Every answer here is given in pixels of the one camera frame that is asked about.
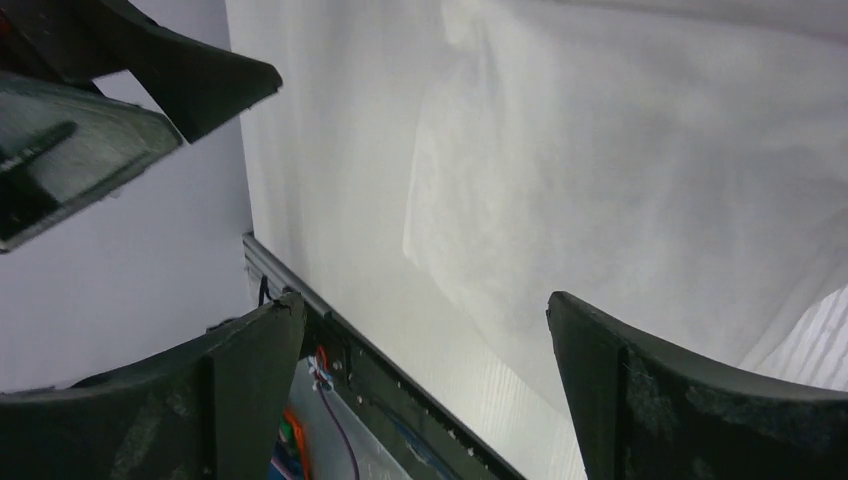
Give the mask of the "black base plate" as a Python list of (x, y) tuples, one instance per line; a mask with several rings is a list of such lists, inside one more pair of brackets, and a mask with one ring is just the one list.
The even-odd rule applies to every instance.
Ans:
[(522, 477), (336, 314), (307, 310), (301, 356), (411, 478)]

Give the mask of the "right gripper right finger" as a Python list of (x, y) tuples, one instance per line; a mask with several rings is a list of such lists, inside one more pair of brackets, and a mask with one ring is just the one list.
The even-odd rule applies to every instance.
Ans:
[(714, 361), (565, 292), (547, 320), (591, 479), (843, 479), (847, 396)]

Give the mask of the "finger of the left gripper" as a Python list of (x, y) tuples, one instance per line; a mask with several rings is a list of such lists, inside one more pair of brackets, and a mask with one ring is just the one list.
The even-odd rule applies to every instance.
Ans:
[(273, 65), (162, 27), (128, 1), (99, 3), (99, 38), (190, 143), (283, 86)]
[(160, 113), (3, 72), (2, 252), (110, 195), (182, 143)]

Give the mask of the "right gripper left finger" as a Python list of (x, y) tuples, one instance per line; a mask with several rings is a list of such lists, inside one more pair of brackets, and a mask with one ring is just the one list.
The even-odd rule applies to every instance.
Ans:
[(264, 479), (306, 326), (289, 293), (63, 389), (1, 397), (5, 479)]

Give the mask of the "white t shirt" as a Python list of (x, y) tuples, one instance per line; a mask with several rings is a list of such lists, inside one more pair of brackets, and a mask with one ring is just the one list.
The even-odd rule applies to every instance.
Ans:
[(847, 385), (843, 1), (230, 1), (258, 240), (409, 372), (487, 343), (565, 409), (565, 291)]

